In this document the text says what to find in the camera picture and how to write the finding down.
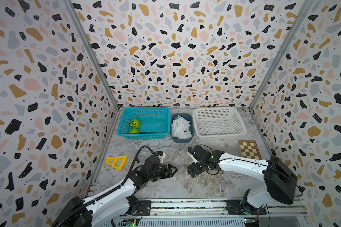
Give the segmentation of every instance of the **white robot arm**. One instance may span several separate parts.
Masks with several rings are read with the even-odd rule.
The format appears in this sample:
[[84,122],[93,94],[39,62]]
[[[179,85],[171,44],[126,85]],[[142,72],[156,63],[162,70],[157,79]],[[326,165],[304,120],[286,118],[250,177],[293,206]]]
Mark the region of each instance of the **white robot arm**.
[[[105,191],[80,199],[71,199],[61,211],[52,227],[91,227],[101,226],[121,215],[132,216],[138,214],[138,204],[141,203],[134,196],[138,190],[144,188],[148,181],[171,178],[177,172],[177,168],[168,164],[163,165],[163,152],[158,151],[148,157],[142,166],[133,170],[135,160],[142,146],[134,158],[129,172],[122,182],[106,189]],[[212,153],[203,149],[200,145],[188,148],[188,153],[194,163],[187,167],[188,174],[192,178],[204,171],[234,171],[252,176],[263,182],[260,186],[248,189],[244,198],[226,209],[229,214],[255,213],[263,204],[278,201],[284,204],[292,204],[297,177],[278,158],[270,160],[252,160],[237,157],[220,150]]]
[[235,214],[245,211],[251,213],[255,208],[273,201],[293,203],[298,178],[277,157],[256,160],[234,156],[220,150],[210,153],[200,145],[188,148],[188,154],[194,161],[187,167],[187,172],[192,178],[204,171],[223,170],[249,175],[263,182],[260,186],[246,191],[240,206],[230,208]]
[[[145,160],[144,165],[133,170],[142,148],[148,148],[153,155]],[[63,208],[52,227],[101,226],[118,216],[137,214],[139,200],[133,194],[143,189],[148,181],[171,178],[177,172],[176,167],[163,165],[163,158],[163,152],[154,153],[148,146],[142,146],[122,182],[85,199],[74,197]]]

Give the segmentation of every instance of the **plastic crate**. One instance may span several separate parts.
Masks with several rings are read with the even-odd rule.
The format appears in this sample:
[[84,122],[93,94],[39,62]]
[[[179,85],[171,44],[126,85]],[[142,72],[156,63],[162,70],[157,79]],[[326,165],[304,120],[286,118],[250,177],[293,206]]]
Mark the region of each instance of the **plastic crate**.
[[[117,134],[127,139],[164,139],[169,134],[170,118],[168,107],[129,107],[124,109]],[[140,121],[139,134],[128,134],[132,119]]]
[[189,127],[189,131],[191,132],[192,137],[189,138],[189,139],[176,139],[176,138],[173,137],[172,133],[170,133],[170,136],[172,137],[172,140],[173,140],[173,142],[175,142],[175,143],[189,143],[189,142],[191,142],[191,140],[192,140],[193,137],[194,137],[192,116],[191,116],[190,114],[186,114],[186,113],[177,113],[177,114],[173,114],[172,117],[171,117],[171,119],[170,119],[170,123],[172,123],[173,120],[176,119],[176,117],[177,117],[178,115],[181,116],[181,117],[184,117],[184,119],[186,119],[186,120],[189,120],[189,124],[191,125],[191,126]]
[[227,139],[246,134],[244,121],[234,107],[194,109],[192,118],[200,140]]

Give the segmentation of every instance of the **blue-gray plastic container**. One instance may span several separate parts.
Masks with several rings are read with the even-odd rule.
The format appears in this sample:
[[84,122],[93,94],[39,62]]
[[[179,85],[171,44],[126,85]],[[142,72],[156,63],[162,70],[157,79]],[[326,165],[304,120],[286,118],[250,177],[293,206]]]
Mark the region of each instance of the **blue-gray plastic container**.
[[170,119],[170,123],[172,124],[173,123],[173,120],[176,119],[177,116],[181,116],[181,117],[184,117],[184,119],[186,120],[189,120],[189,124],[191,125],[189,127],[189,131],[191,132],[192,134],[192,137],[189,138],[189,139],[176,139],[173,137],[172,135],[172,125],[170,126],[170,136],[172,137],[172,140],[173,142],[175,143],[189,143],[191,142],[191,140],[193,139],[193,122],[192,122],[192,116],[190,114],[186,114],[186,113],[177,113],[177,114],[173,114],[171,119]]

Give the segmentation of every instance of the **wall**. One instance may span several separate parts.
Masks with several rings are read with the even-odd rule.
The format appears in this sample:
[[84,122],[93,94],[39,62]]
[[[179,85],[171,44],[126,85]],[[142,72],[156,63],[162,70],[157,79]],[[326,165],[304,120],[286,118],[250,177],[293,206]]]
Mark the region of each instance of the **wall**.
[[119,106],[249,106],[302,0],[74,0]]
[[0,1],[0,227],[82,197],[113,116],[61,1]]
[[314,225],[341,227],[341,1],[315,1],[252,112]]

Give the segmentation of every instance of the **wooden chessboard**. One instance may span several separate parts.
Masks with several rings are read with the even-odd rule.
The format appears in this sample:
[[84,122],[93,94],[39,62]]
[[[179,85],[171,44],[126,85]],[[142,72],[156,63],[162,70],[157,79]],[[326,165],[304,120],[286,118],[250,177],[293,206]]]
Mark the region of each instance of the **wooden chessboard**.
[[261,155],[259,152],[258,145],[255,140],[242,140],[238,141],[239,150],[241,157],[250,158],[250,159],[258,159],[261,160]]

